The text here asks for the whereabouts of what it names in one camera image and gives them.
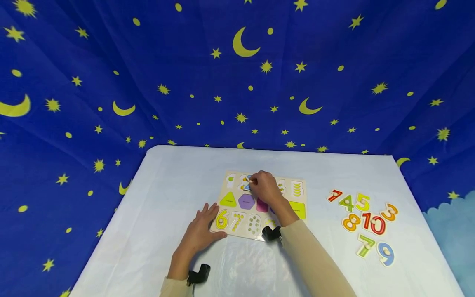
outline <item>blue backdrop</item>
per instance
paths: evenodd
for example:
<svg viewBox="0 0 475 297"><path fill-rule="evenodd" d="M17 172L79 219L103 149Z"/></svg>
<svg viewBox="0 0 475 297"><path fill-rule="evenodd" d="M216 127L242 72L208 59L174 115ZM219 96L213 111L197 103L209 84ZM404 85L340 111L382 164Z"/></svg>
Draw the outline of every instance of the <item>blue backdrop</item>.
<svg viewBox="0 0 475 297"><path fill-rule="evenodd" d="M0 296L67 297L157 144L392 154L475 296L475 2L178 1L1 1Z"/></svg>

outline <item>purple hexagon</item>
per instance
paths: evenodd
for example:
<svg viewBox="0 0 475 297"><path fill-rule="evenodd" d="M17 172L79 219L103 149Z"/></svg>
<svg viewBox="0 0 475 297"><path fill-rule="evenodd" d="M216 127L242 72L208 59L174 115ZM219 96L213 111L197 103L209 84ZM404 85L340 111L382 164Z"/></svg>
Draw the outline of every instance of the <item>purple hexagon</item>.
<svg viewBox="0 0 475 297"><path fill-rule="evenodd" d="M239 206L244 210L251 209L255 203L254 198L249 194L242 194L237 201L239 202Z"/></svg>

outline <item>red number piece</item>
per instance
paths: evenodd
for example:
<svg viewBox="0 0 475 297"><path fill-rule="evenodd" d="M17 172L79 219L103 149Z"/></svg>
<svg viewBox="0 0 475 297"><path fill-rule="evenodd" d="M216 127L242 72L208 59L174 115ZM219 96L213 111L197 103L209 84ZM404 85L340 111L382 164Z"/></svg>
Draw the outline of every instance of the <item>red number piece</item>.
<svg viewBox="0 0 475 297"><path fill-rule="evenodd" d="M333 202L333 201L335 201L335 199L337 199L338 197L343 195L343 192L339 191L339 190L333 190L332 193L333 193L333 195L328 197L329 202Z"/></svg>

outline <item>pink shape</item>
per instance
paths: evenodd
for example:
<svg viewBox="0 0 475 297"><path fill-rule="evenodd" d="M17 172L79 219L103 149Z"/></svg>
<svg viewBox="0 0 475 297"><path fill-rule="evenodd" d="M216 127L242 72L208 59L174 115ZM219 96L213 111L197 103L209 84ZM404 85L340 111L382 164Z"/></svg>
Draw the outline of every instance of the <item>pink shape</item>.
<svg viewBox="0 0 475 297"><path fill-rule="evenodd" d="M268 209L269 209L269 205L258 198L257 199L257 211L267 212Z"/></svg>

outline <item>number 4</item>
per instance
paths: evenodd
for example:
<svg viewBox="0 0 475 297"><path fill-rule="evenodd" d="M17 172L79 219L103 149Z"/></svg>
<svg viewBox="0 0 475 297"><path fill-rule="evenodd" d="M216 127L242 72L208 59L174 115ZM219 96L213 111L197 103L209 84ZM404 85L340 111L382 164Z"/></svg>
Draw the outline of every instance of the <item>number 4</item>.
<svg viewBox="0 0 475 297"><path fill-rule="evenodd" d="M346 198L342 199L340 202L338 202L338 204L346 208L347 212L353 212L353 203L351 195L346 196Z"/></svg>

